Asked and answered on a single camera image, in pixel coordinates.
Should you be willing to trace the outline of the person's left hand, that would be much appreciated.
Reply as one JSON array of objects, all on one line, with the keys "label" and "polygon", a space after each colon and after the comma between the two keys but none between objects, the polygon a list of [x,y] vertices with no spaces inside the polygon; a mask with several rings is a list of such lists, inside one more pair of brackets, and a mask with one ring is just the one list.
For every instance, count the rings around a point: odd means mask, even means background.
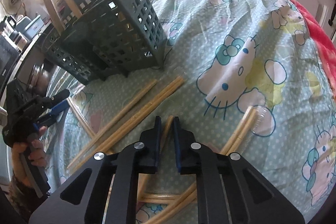
[{"label": "person's left hand", "polygon": [[[31,145],[34,147],[34,151],[29,155],[29,161],[32,165],[45,168],[47,165],[46,153],[43,150],[43,143],[39,140],[33,140]],[[24,166],[20,159],[20,154],[24,153],[26,148],[29,147],[27,143],[14,143],[11,149],[11,158],[13,165],[13,173],[19,182],[23,185],[32,188],[32,185],[29,182],[29,178],[26,175]]]}]

